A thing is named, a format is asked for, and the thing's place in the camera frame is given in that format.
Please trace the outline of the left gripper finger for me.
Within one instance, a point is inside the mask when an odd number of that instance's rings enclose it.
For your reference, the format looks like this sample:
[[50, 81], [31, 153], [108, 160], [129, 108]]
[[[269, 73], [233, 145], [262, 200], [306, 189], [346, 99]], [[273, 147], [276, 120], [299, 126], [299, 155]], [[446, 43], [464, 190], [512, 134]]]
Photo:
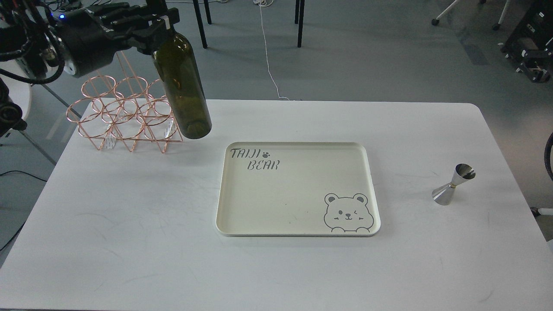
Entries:
[[165, 26], [150, 26], [146, 29], [137, 29], [134, 26], [117, 32], [114, 40], [119, 46], [119, 50], [137, 48], [137, 51], [144, 55], [152, 55], [158, 51], [167, 39], [167, 29]]
[[89, 33], [163, 33], [180, 22], [180, 14], [164, 0], [147, 0], [89, 6], [89, 19]]

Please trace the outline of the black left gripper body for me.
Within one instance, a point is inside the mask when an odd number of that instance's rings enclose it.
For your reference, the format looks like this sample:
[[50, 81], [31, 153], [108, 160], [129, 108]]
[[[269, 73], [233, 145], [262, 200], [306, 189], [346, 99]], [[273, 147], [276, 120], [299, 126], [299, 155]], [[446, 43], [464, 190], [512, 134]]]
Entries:
[[79, 78], [111, 64], [117, 51], [111, 32], [90, 11], [59, 15], [54, 33], [63, 49], [64, 71]]

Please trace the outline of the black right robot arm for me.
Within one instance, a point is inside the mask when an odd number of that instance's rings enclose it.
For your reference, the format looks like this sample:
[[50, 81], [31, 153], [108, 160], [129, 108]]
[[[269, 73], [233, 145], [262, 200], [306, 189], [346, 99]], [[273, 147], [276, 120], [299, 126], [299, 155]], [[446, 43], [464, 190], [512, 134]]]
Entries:
[[544, 166], [547, 171], [547, 175], [551, 180], [553, 180], [553, 170], [552, 170], [552, 147], [553, 147], [553, 132], [551, 132], [549, 138], [544, 147]]

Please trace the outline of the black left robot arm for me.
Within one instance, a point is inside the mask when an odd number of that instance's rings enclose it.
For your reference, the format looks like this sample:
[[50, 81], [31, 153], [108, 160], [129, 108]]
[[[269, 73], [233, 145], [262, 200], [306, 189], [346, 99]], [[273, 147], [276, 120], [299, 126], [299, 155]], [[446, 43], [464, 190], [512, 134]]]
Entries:
[[1, 61], [16, 60], [25, 73], [1, 75], [45, 85], [62, 72], [80, 78], [103, 68], [119, 51], [152, 55], [180, 16], [164, 0], [93, 4], [58, 15], [43, 0], [3, 0], [1, 20]]

